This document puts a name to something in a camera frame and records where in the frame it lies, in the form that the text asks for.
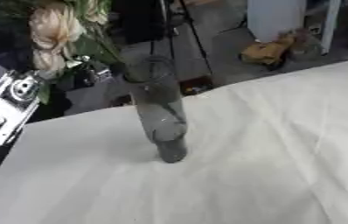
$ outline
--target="green leaf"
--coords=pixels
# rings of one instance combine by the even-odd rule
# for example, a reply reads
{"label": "green leaf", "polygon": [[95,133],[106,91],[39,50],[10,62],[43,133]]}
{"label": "green leaf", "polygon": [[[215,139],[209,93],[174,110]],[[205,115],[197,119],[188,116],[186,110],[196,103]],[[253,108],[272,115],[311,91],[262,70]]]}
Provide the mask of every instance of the green leaf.
{"label": "green leaf", "polygon": [[43,104],[47,104],[50,101],[50,85],[44,85],[38,92],[38,98]]}
{"label": "green leaf", "polygon": [[78,41],[74,43],[77,55],[88,55],[107,65],[116,62],[113,54],[104,49],[95,39],[82,35]]}

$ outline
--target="black stand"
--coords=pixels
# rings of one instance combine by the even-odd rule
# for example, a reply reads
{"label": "black stand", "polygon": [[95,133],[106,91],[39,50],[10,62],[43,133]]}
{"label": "black stand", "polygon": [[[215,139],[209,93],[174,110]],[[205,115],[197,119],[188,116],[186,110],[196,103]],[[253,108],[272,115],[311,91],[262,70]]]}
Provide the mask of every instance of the black stand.
{"label": "black stand", "polygon": [[[173,36],[175,34],[174,34],[174,27],[172,25],[173,13],[170,10],[170,4],[167,2],[167,0],[158,0],[158,1],[160,1],[160,4],[162,6],[162,10],[164,12],[164,23],[165,23],[167,38],[169,39],[171,58],[175,61],[175,49],[174,49],[174,42],[173,42]],[[203,47],[203,44],[201,43],[201,40],[200,40],[200,37],[199,37],[198,32],[196,30],[196,27],[194,26],[194,20],[191,17],[191,13],[189,12],[184,0],[179,0],[179,2],[181,4],[182,9],[184,10],[184,14],[183,14],[184,21],[191,27],[191,32],[193,34],[193,37],[196,40],[200,54],[203,57],[203,60],[205,62],[206,67],[208,68],[210,75],[213,76],[213,70],[211,67],[211,63],[207,57],[205,48]],[[150,42],[150,55],[154,54],[154,52],[155,52],[155,41],[151,40],[151,42]]]}

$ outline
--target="cream flower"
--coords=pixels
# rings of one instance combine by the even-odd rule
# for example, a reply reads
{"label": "cream flower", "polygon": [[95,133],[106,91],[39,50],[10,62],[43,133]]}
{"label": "cream flower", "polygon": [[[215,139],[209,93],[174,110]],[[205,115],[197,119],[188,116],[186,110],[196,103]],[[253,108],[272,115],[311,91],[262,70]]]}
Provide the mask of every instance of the cream flower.
{"label": "cream flower", "polygon": [[66,66],[64,58],[60,54],[42,50],[34,50],[33,54],[34,65],[39,70],[56,73]]}
{"label": "cream flower", "polygon": [[37,9],[30,20],[31,37],[39,49],[61,52],[67,42],[76,41],[85,32],[72,7],[50,3]]}
{"label": "cream flower", "polygon": [[86,20],[100,25],[108,22],[108,12],[99,5],[98,0],[87,0]]}

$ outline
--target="tripod leg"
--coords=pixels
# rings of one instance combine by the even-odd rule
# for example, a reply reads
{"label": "tripod leg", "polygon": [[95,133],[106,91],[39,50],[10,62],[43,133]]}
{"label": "tripod leg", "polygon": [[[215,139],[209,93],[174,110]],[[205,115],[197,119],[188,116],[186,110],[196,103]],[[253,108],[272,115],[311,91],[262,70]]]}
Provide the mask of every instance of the tripod leg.
{"label": "tripod leg", "polygon": [[184,18],[187,21],[187,23],[189,24],[189,26],[191,27],[191,32],[193,33],[193,36],[196,39],[196,42],[197,42],[197,45],[198,45],[198,49],[200,50],[200,54],[203,57],[204,62],[206,64],[210,74],[213,76],[213,71],[212,71],[211,64],[209,62],[209,59],[207,58],[207,54],[206,54],[206,51],[205,51],[205,49],[203,47],[203,44],[201,43],[201,40],[200,40],[200,38],[198,36],[196,27],[194,26],[193,19],[191,18],[191,13],[189,12],[189,10],[188,10],[184,0],[179,0],[179,3],[181,4],[181,7],[184,10]]}

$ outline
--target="white fabric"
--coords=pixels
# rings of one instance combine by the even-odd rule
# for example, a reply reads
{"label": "white fabric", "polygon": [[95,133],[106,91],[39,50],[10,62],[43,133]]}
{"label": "white fabric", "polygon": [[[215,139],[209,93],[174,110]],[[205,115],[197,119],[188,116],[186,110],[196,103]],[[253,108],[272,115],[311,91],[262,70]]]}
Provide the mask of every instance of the white fabric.
{"label": "white fabric", "polygon": [[0,224],[348,224],[348,62],[184,104],[179,164],[133,107],[28,126],[0,169]]}

